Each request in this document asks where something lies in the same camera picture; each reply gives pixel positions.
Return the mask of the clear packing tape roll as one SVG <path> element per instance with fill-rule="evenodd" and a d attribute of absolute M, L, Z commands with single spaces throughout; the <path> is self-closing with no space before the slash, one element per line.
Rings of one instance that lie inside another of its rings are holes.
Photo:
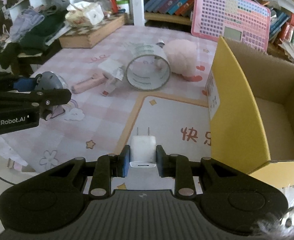
<path fill-rule="evenodd" d="M 162 43 L 127 42 L 129 51 L 125 77 L 137 90 L 153 91 L 165 86 L 171 77 L 171 68 Z"/>

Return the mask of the pink keyboard learning board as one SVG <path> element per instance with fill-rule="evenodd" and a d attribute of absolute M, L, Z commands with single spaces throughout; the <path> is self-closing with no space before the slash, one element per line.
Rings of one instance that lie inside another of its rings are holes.
<path fill-rule="evenodd" d="M 220 37 L 266 51 L 270 10 L 251 0 L 194 0 L 191 34 L 217 42 Z"/>

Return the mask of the pink stick handheld device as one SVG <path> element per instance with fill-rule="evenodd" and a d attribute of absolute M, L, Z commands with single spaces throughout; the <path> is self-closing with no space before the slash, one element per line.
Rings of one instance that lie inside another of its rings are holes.
<path fill-rule="evenodd" d="M 107 78 L 102 73 L 94 73 L 86 80 L 80 81 L 71 87 L 73 94 L 80 94 L 89 89 L 97 87 L 105 83 Z"/>

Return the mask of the yellow cardboard box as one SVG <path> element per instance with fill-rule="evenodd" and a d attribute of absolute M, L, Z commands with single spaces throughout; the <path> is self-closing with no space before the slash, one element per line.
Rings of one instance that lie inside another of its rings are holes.
<path fill-rule="evenodd" d="M 212 157 L 276 188 L 294 185 L 294 64 L 220 37 L 206 89 Z"/>

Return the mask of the wooden checkered chess box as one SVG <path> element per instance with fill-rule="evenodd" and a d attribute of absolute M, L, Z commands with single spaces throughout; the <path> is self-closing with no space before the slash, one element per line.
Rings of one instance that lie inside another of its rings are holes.
<path fill-rule="evenodd" d="M 93 48 L 127 23 L 127 14 L 112 15 L 91 27 L 72 28 L 59 37 L 62 48 Z"/>

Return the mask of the pink fluffy plush ball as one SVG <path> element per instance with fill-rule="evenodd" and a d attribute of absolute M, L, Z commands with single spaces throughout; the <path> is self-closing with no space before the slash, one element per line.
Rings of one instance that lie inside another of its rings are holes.
<path fill-rule="evenodd" d="M 163 47 L 171 72 L 191 80 L 196 75 L 197 44 L 189 40 L 173 40 Z"/>

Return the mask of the white tissue pack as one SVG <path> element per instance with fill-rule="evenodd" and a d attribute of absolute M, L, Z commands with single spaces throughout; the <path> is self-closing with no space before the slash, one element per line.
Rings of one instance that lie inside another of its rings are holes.
<path fill-rule="evenodd" d="M 70 26 L 91 27 L 104 19 L 104 13 L 99 3 L 81 1 L 67 6 L 65 20 Z"/>

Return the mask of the pile of dark clothes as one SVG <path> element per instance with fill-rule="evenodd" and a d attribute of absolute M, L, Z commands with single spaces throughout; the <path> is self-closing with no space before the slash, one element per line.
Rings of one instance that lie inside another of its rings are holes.
<path fill-rule="evenodd" d="M 52 4 L 40 11 L 26 9 L 14 21 L 10 42 L 0 51 L 0 66 L 7 69 L 20 53 L 31 54 L 47 50 L 46 44 L 65 25 L 67 7 Z"/>

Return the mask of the red dictionary books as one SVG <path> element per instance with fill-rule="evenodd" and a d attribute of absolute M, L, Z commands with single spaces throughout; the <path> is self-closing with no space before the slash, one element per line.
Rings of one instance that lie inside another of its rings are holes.
<path fill-rule="evenodd" d="M 281 27 L 280 32 L 275 40 L 275 45 L 282 44 L 283 41 L 288 41 L 294 45 L 294 14 L 291 13 L 289 19 Z"/>

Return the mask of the white USB charger plug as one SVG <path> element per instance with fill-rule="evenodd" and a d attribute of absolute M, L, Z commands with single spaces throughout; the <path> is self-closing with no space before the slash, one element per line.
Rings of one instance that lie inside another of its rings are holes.
<path fill-rule="evenodd" d="M 133 135 L 130 141 L 130 166 L 133 168 L 154 168 L 156 162 L 156 137 L 150 135 Z"/>

